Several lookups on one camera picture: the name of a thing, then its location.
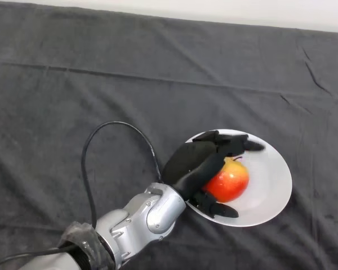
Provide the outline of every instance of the dark gray cloth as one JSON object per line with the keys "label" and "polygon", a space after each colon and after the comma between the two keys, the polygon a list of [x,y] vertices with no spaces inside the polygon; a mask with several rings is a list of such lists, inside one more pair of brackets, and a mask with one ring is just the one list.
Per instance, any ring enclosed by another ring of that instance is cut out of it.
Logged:
{"label": "dark gray cloth", "polygon": [[[125,269],[338,269],[337,33],[0,3],[0,257],[90,221],[81,148],[107,120],[140,128],[162,165],[198,132],[249,132],[293,177],[273,220],[223,227],[188,209]],[[87,163],[99,215],[155,181],[126,127],[100,132]]]}

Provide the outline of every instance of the robotic arm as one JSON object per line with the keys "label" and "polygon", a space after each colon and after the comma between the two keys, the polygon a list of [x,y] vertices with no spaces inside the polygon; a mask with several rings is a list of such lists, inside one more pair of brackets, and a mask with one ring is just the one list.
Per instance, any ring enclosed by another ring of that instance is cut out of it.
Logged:
{"label": "robotic arm", "polygon": [[[238,217],[235,209],[217,203],[203,187],[221,170],[225,157],[262,149],[262,145],[249,141],[248,135],[222,135],[217,130],[205,132],[193,142],[183,144],[166,164],[161,177],[163,183],[152,183],[123,209],[101,217],[95,231],[89,226],[94,232],[92,238],[109,258],[104,266],[109,270],[120,269],[147,244],[167,237],[185,210],[187,200],[209,216]],[[93,267],[88,252],[91,250],[89,241],[83,239],[83,242],[84,245],[67,253],[36,257],[20,270],[102,269],[102,264]]]}
{"label": "robotic arm", "polygon": [[[148,243],[160,241],[173,230],[184,211],[183,198],[170,186],[152,183],[123,208],[111,211],[98,220],[96,232],[113,263],[119,269]],[[40,256],[20,270],[89,270],[84,252]]]}

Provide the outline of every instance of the black cable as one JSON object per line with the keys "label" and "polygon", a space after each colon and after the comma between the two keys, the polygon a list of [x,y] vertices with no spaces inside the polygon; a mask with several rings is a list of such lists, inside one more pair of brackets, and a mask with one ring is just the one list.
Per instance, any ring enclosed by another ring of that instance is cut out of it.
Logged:
{"label": "black cable", "polygon": [[[84,182],[86,194],[87,194],[88,200],[89,200],[89,205],[90,205],[90,210],[91,210],[91,220],[92,220],[93,228],[96,227],[97,217],[96,217],[96,208],[95,208],[94,198],[92,197],[92,193],[91,193],[91,189],[90,189],[90,185],[89,185],[89,180],[88,180],[88,175],[87,175],[87,171],[86,171],[86,164],[85,164],[86,152],[88,150],[89,144],[90,144],[91,140],[93,139],[94,135],[101,128],[106,127],[107,125],[111,125],[111,124],[126,125],[127,127],[130,127],[132,129],[134,129],[135,131],[137,131],[142,136],[142,138],[148,144],[148,146],[149,146],[149,148],[152,152],[152,156],[153,156],[154,163],[155,163],[155,169],[156,169],[157,174],[158,174],[158,180],[161,181],[161,174],[160,174],[160,170],[159,170],[158,159],[157,159],[157,156],[155,154],[154,148],[153,148],[152,144],[150,143],[149,139],[140,130],[138,130],[136,127],[134,127],[131,124],[121,122],[121,121],[109,121],[109,122],[105,122],[105,123],[98,125],[91,132],[88,139],[86,139],[86,142],[84,143],[83,151],[82,151],[82,154],[81,154],[81,172],[82,172],[82,176],[83,176],[83,182]],[[22,259],[22,258],[28,258],[28,257],[37,257],[37,256],[45,256],[45,255],[52,255],[52,254],[69,252],[69,251],[72,251],[75,248],[76,248],[75,245],[70,245],[70,246],[66,246],[66,247],[54,248],[54,249],[45,250],[45,251],[18,253],[18,254],[10,255],[10,256],[7,256],[7,257],[0,259],[0,265],[7,263],[11,260],[15,260],[15,259]]]}
{"label": "black cable", "polygon": [[59,249],[55,248],[55,249],[50,249],[50,250],[45,250],[45,251],[18,253],[18,254],[14,254],[14,255],[10,255],[5,258],[2,258],[0,260],[0,265],[3,263],[7,263],[11,260],[16,260],[16,259],[23,259],[23,258],[28,258],[28,257],[36,257],[36,256],[44,256],[44,255],[52,255],[52,254],[58,254],[58,253],[63,253],[63,252],[69,252],[73,250],[75,247],[76,247],[75,245],[70,245],[67,247],[61,247]]}
{"label": "black cable", "polygon": [[90,209],[91,209],[91,220],[92,220],[92,226],[93,228],[96,227],[96,210],[95,210],[95,203],[94,203],[94,199],[92,197],[91,194],[91,190],[90,190],[90,185],[89,185],[89,181],[88,181],[88,174],[86,172],[86,165],[85,165],[85,161],[86,161],[86,152],[88,150],[89,144],[91,142],[91,140],[93,139],[94,135],[101,130],[103,127],[106,127],[107,125],[112,125],[112,124],[119,124],[119,125],[125,125],[127,127],[130,127],[132,129],[134,129],[135,131],[137,131],[142,138],[146,141],[146,143],[148,144],[151,152],[152,152],[152,156],[154,159],[154,163],[155,163],[155,169],[157,171],[158,174],[158,180],[161,181],[161,174],[160,174],[160,170],[159,170],[159,164],[158,164],[158,159],[157,156],[155,155],[155,151],[154,148],[152,146],[152,144],[150,143],[149,139],[143,134],[143,132],[141,132],[140,130],[138,130],[136,127],[134,127],[131,124],[128,124],[126,122],[121,122],[121,121],[109,121],[109,122],[105,122],[102,123],[100,125],[98,125],[89,135],[88,139],[86,139],[86,142],[84,143],[83,146],[83,151],[81,154],[81,173],[83,175],[83,180],[84,180],[84,185],[85,185],[85,189],[87,191],[87,195],[88,195],[88,199],[89,199],[89,205],[90,205]]}

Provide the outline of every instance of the apple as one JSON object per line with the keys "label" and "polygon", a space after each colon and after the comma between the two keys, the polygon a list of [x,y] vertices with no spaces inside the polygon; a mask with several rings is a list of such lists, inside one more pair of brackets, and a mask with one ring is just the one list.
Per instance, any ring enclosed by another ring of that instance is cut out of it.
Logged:
{"label": "apple", "polygon": [[236,161],[237,159],[226,157],[221,171],[204,187],[204,190],[209,191],[220,203],[238,198],[248,186],[248,170]]}

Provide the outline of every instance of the white plate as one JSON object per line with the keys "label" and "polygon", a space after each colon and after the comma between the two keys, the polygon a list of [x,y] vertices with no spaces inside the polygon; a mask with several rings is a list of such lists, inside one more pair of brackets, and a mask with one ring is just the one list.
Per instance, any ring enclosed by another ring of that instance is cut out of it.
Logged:
{"label": "white plate", "polygon": [[[187,204],[199,215],[226,226],[249,227],[271,220],[284,209],[292,193],[292,176],[287,163],[273,146],[261,138],[232,129],[218,131],[220,134],[248,134],[249,140],[265,145],[265,150],[245,152],[240,159],[248,169],[249,184],[239,198],[226,203],[238,211],[239,217],[227,218],[216,215],[210,218],[189,202]],[[186,142],[191,142],[200,134]]]}

